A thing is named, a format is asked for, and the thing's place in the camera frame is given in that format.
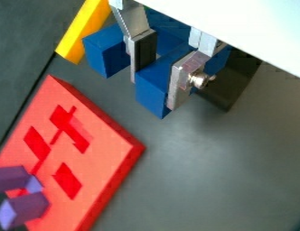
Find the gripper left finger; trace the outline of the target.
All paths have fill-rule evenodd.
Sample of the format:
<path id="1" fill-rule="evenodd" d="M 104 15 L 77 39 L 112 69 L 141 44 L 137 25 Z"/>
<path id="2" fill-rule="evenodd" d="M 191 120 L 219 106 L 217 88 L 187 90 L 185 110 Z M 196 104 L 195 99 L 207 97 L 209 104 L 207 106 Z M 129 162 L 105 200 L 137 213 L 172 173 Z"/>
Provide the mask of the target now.
<path id="1" fill-rule="evenodd" d="M 132 82 L 136 74 L 157 60 L 157 31 L 150 28 L 144 5 L 134 0 L 108 0 L 124 33 L 132 57 Z"/>

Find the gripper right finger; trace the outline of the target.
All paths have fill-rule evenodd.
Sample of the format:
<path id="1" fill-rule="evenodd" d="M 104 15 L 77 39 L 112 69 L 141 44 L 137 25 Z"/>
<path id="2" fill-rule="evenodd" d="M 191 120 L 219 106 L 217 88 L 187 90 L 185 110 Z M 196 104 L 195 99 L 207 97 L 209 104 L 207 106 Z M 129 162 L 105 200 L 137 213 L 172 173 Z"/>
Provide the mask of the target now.
<path id="1" fill-rule="evenodd" d="M 216 75 L 205 73 L 205 65 L 228 44 L 197 28 L 192 28 L 189 45 L 195 47 L 172 66 L 168 108 L 176 110 L 189 99 L 193 88 L 203 89 Z"/>

